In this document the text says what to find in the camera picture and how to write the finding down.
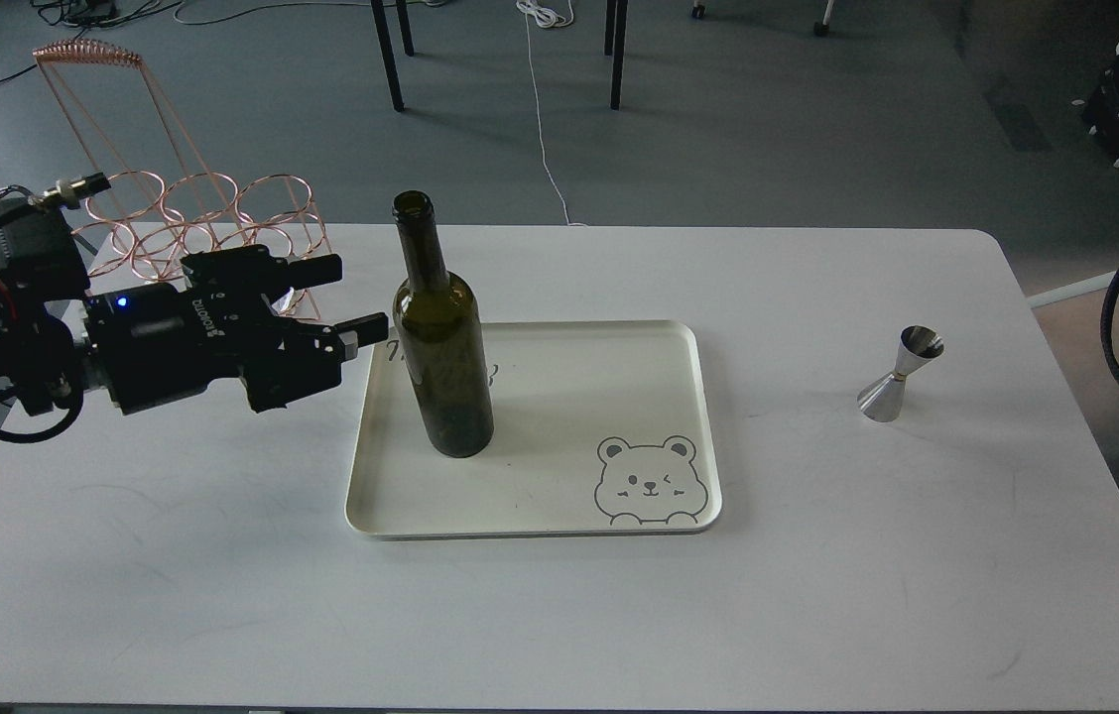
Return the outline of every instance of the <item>white table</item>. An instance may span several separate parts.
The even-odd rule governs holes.
[[[452,710],[1119,710],[1119,494],[972,231],[442,229],[486,321],[677,319],[723,514],[698,535],[374,542],[366,360],[285,412],[103,394],[0,447],[0,702]],[[337,226],[328,318],[386,310]],[[876,424],[900,329],[946,353]],[[26,429],[23,416],[10,421]]]

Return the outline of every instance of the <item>green glass bottle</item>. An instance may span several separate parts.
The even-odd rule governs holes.
[[[397,196],[392,217],[410,275],[397,289],[392,321],[427,439],[446,457],[473,455],[493,436],[477,297],[445,267],[427,195]]]

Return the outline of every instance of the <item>tray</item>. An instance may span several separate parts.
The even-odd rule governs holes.
[[[722,510],[681,322],[483,326],[493,439],[433,449],[395,331],[374,347],[346,515],[377,537],[696,533]]]

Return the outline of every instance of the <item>jigger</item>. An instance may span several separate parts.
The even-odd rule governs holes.
[[[940,333],[922,326],[905,328],[899,336],[895,368],[859,393],[859,411],[874,422],[893,422],[904,407],[908,375],[929,365],[940,354],[943,354]]]

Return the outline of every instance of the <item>bear cartoon face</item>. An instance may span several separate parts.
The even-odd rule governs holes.
[[[599,444],[604,471],[595,487],[595,505],[613,520],[632,516],[640,524],[664,524],[680,517],[696,523],[709,492],[692,464],[695,458],[695,444],[681,435],[671,435],[660,447],[604,439]]]

